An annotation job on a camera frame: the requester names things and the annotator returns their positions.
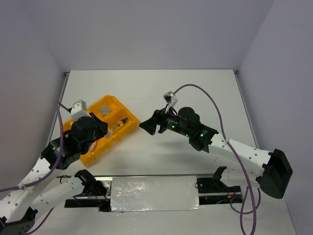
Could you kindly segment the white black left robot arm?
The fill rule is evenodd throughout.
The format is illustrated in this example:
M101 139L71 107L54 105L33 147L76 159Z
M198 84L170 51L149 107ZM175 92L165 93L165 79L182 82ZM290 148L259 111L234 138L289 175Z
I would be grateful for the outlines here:
M108 124L93 113L78 118L70 130L61 131L41 152L31 171L9 194L0 201L0 233L27 235L36 220L62 202L83 194L105 195L106 187L86 169L77 171L67 181L45 191L45 188L62 174L91 145L108 132Z

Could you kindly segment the orange highlighter pen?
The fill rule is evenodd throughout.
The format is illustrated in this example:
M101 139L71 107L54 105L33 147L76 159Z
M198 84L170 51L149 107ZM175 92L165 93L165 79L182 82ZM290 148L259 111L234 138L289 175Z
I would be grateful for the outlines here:
M92 143L90 148L89 148L89 151L93 151L95 146L96 146L96 142Z

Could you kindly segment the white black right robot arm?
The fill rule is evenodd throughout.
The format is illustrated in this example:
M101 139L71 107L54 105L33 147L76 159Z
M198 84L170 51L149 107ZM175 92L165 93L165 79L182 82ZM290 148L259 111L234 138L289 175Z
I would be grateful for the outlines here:
M282 199L293 174L282 150L267 151L228 139L200 121L191 107L183 107L175 114L165 109L155 110L152 117L139 124L150 135L173 131L188 138L197 151L216 154L235 160L252 171L256 187L272 198Z

